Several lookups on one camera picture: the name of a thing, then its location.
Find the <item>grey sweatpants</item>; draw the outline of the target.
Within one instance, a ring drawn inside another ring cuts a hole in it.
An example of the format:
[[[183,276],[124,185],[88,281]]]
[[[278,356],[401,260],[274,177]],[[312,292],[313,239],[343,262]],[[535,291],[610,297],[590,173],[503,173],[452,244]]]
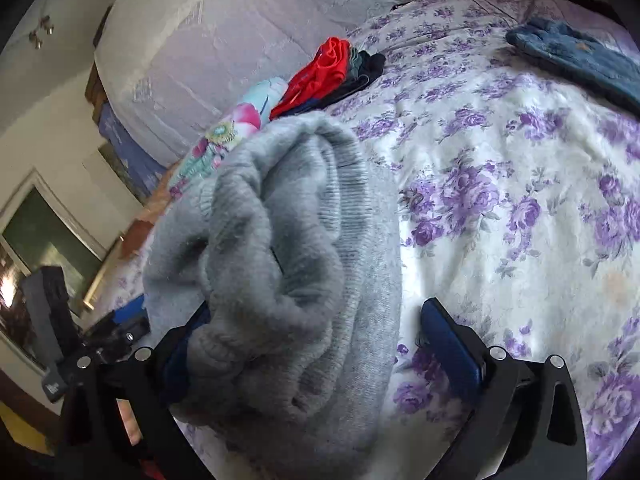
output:
[[[244,140],[157,223],[143,271],[178,419],[280,479],[352,479],[378,435],[399,337],[396,184],[321,112]]]

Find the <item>brown quilted pillow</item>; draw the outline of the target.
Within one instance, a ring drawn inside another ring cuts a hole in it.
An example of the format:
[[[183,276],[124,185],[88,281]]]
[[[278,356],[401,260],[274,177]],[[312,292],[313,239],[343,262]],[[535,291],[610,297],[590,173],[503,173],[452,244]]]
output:
[[[119,259],[129,260],[137,255],[149,237],[155,223],[163,215],[169,203],[171,195],[168,183],[174,175],[178,164],[169,167],[166,174],[160,179],[160,183],[150,198],[146,201],[128,230],[122,236],[122,246],[120,246]]]

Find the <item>wooden headboard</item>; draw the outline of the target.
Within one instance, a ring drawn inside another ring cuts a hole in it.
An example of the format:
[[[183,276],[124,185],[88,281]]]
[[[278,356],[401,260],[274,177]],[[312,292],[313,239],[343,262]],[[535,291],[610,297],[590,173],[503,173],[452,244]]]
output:
[[[112,10],[112,6],[108,6],[101,18],[101,21],[98,26],[98,29],[96,30],[96,33],[93,36],[92,45],[94,50],[96,50],[99,47],[99,43],[104,32],[104,27],[108,18],[108,14],[110,14],[111,10]],[[102,110],[104,105],[108,102],[108,97],[106,95],[106,91],[104,90],[98,69],[96,68],[96,64],[92,64],[91,66],[89,78],[85,88],[85,99],[92,106],[93,122],[96,125],[99,125]]]

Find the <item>purple floral bedspread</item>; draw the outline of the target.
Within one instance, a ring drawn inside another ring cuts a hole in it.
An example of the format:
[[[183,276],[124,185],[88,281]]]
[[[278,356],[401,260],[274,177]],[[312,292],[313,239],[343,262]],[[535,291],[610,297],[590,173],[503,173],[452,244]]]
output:
[[[639,427],[639,122],[506,32],[558,0],[411,0],[345,36],[386,57],[330,107],[398,188],[404,304],[372,479],[420,479],[461,406],[421,340],[437,297],[511,356],[562,356],[602,479]]]

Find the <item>folded floral teal blanket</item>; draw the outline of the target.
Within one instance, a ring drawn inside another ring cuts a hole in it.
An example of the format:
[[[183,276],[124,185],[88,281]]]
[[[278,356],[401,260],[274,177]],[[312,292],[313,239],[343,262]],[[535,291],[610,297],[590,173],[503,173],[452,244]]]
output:
[[[280,77],[251,86],[183,157],[167,185],[171,197],[183,196],[196,182],[209,178],[238,144],[262,130],[286,90],[288,83]]]

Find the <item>white lace covered bedding pile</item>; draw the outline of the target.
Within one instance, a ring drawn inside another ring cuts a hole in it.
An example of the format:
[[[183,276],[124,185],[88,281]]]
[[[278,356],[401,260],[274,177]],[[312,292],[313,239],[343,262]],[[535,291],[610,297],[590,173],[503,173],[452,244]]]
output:
[[[117,118],[163,166],[258,81],[411,0],[116,0],[96,69]]]

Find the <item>folded red shorts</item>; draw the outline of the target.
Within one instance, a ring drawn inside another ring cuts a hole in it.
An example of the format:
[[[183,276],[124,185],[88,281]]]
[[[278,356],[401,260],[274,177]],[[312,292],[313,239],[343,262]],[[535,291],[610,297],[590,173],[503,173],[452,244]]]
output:
[[[271,111],[276,119],[294,108],[318,102],[336,90],[345,80],[350,59],[350,43],[338,37],[328,38],[312,61],[288,82],[288,88]]]

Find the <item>blue denim jeans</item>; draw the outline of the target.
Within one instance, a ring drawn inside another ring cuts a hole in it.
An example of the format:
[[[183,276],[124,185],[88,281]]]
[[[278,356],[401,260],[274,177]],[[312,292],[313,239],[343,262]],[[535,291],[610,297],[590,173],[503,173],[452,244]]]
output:
[[[639,115],[639,64],[564,22],[532,18],[506,32],[529,62]]]

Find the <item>folded dark clothes stack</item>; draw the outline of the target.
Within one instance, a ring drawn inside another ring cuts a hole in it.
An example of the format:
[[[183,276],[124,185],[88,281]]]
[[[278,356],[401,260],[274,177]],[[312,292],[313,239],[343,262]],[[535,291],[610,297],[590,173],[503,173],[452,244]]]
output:
[[[312,110],[324,110],[328,106],[368,88],[382,75],[386,57],[384,54],[370,55],[365,50],[350,48],[347,75],[343,83],[323,98],[311,98],[299,106],[283,113],[283,116],[298,115]]]

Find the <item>glass door frame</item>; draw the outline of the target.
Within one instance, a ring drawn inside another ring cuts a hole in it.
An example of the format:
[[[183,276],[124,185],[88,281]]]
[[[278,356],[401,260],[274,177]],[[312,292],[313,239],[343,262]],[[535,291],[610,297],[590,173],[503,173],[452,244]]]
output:
[[[106,263],[122,240],[101,245],[32,169],[1,207],[1,305],[18,303],[18,284],[43,266],[58,266],[70,296],[70,313],[85,323]]]

